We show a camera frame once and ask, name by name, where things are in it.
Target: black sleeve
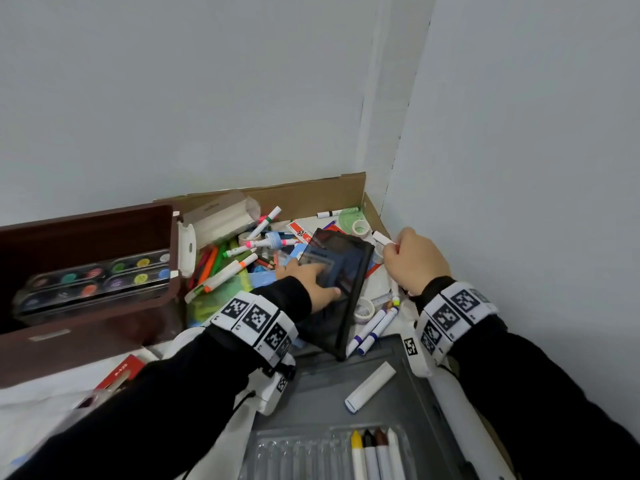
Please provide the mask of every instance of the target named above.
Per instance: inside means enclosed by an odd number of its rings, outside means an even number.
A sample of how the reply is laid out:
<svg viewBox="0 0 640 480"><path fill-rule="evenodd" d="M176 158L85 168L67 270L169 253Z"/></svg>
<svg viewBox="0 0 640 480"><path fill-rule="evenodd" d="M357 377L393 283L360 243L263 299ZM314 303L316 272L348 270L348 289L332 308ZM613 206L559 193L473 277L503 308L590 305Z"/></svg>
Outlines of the black sleeve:
<svg viewBox="0 0 640 480"><path fill-rule="evenodd" d="M448 276L430 282L416 300L419 309L453 282ZM524 480L635 471L640 445L634 437L497 315L472 327L448 355L460 366L469 402L496 430Z"/></svg>
<svg viewBox="0 0 640 480"><path fill-rule="evenodd" d="M293 277L252 293L294 322L311 312L307 291ZM50 438L10 479L173 480L211 449L259 363L247 344L210 326L170 359L146 365L130 386Z"/></svg>

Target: hand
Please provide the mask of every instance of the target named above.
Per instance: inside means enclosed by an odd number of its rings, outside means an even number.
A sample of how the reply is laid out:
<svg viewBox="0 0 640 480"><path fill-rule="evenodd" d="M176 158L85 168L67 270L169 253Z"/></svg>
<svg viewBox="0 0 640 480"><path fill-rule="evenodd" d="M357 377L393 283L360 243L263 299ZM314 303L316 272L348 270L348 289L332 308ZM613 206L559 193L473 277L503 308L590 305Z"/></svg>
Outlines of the hand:
<svg viewBox="0 0 640 480"><path fill-rule="evenodd" d="M449 263L432 240L415 233L411 227L400 231L396 246L385 246L385 267L389 276L413 295L420 295L432 279L451 276Z"/></svg>
<svg viewBox="0 0 640 480"><path fill-rule="evenodd" d="M311 313L322 310L332 301L340 299L340 288L321 288L316 284L316 277L322 272L324 264L299 265L297 259L292 259L286 266L276 266L276 279L281 280L293 276L305 287L311 298Z"/></svg>

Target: person's left hand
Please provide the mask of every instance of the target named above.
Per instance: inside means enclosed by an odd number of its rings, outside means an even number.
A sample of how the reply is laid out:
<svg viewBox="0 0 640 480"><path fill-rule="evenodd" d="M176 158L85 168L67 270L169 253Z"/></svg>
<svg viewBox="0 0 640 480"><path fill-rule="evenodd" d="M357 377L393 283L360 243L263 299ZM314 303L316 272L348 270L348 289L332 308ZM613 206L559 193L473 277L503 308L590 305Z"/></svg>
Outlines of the person's left hand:
<svg viewBox="0 0 640 480"><path fill-rule="evenodd" d="M300 266L297 259L292 259L286 266L276 266L276 279L281 280L293 276L305 287L311 298L311 313L322 310L332 301L340 299L340 288L321 288L316 284L316 276L322 272L324 264L304 264Z"/></svg>

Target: brown plastic container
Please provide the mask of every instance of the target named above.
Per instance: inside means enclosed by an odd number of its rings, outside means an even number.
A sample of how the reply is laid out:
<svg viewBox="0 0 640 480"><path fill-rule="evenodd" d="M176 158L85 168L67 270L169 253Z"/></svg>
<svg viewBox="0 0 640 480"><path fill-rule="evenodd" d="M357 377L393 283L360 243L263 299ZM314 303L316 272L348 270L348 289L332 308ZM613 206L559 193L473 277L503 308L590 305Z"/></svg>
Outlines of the brown plastic container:
<svg viewBox="0 0 640 480"><path fill-rule="evenodd" d="M0 387L172 339L184 329L180 277L146 301L119 303L73 318L22 326L12 299L28 277L71 266L169 249L178 269L178 217L152 203L0 228Z"/></svg>

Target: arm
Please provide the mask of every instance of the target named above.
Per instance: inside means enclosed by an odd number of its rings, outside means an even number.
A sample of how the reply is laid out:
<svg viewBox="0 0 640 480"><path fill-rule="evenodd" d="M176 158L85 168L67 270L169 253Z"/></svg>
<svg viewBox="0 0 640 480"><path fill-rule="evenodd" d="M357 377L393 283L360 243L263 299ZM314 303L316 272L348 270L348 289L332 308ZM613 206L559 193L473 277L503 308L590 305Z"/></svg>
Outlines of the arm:
<svg viewBox="0 0 640 480"><path fill-rule="evenodd" d="M283 279L252 293L295 322L337 294L316 286L319 270L298 267L297 261L294 266L289 273L279 270ZM236 395L258 366L260 356L249 345L209 326L176 355L148 364L129 387L50 438L10 478L112 479L126 472L131 478L172 480L211 449L231 418Z"/></svg>
<svg viewBox="0 0 640 480"><path fill-rule="evenodd" d="M422 310L455 280L431 241L413 230L398 241L399 252L385 249L385 265ZM460 366L469 402L491 423L525 480L634 471L640 445L633 436L590 403L540 348L509 333L497 315L473 325L447 355Z"/></svg>

